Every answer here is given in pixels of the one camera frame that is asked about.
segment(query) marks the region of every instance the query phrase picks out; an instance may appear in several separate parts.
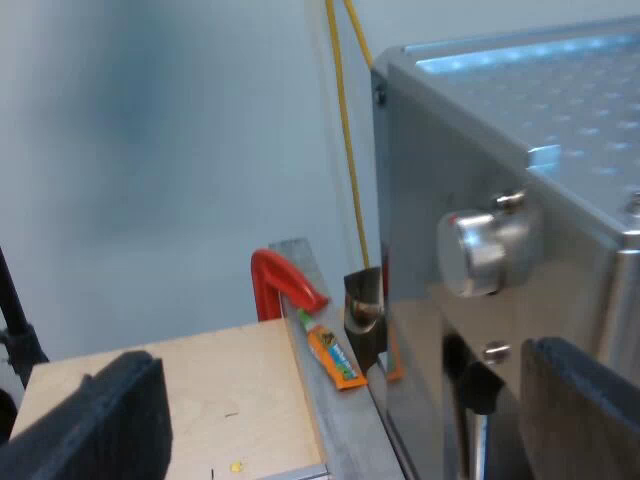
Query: small yellow speck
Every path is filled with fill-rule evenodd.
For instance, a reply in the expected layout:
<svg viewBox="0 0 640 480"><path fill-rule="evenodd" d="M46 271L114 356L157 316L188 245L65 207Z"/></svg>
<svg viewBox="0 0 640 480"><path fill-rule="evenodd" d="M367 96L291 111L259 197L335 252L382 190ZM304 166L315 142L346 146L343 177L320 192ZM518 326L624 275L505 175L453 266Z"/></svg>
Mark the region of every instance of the small yellow speck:
<svg viewBox="0 0 640 480"><path fill-rule="evenodd" d="M233 473L240 473L243 470L244 470L244 465L242 465L242 462L233 462L231 464L231 471Z"/></svg>

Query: perforated metal panel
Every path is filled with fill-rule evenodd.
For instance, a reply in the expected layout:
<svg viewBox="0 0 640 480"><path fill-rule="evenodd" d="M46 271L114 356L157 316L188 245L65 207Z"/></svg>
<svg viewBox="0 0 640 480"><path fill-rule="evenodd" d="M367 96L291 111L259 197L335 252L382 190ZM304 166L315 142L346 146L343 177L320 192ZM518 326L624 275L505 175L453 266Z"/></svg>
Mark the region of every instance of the perforated metal panel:
<svg viewBox="0 0 640 480"><path fill-rule="evenodd" d="M640 35L477 51L417 62L477 121L530 150L553 147L540 174L623 224L640 191Z"/></svg>

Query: red clamp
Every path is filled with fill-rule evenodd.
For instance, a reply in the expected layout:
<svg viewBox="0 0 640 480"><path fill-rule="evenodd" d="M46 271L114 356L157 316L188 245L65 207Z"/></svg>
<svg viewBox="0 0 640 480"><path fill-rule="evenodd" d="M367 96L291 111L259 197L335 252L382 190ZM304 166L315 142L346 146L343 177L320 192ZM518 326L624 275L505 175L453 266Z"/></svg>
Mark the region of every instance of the red clamp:
<svg viewBox="0 0 640 480"><path fill-rule="evenodd" d="M318 293L295 265L273 250L261 248L253 253L251 279L259 322L282 317L279 292L309 313L317 312L329 303L329 299Z"/></svg>

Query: white wall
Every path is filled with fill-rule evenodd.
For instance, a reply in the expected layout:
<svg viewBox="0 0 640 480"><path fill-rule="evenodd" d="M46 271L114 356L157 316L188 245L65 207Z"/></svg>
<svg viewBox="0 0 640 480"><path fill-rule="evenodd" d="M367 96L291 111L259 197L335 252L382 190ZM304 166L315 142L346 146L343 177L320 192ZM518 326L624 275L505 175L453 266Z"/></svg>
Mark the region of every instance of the white wall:
<svg viewBox="0 0 640 480"><path fill-rule="evenodd" d="M631 0L359 0L394 44L640 13ZM367 239L369 76L340 0ZM251 252L361 268L322 0L5 0L0 244L53 359L255 319Z"/></svg>

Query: wooden board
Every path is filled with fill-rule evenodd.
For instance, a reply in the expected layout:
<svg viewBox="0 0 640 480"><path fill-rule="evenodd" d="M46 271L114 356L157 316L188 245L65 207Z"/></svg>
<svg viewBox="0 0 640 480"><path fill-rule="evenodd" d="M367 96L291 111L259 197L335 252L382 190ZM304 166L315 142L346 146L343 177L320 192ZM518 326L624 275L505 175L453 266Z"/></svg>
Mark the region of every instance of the wooden board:
<svg viewBox="0 0 640 480"><path fill-rule="evenodd" d="M283 320L143 347L162 358L173 447L167 479L256 479L324 463ZM13 436L123 350L37 366ZM244 470L232 473L231 464Z"/></svg>

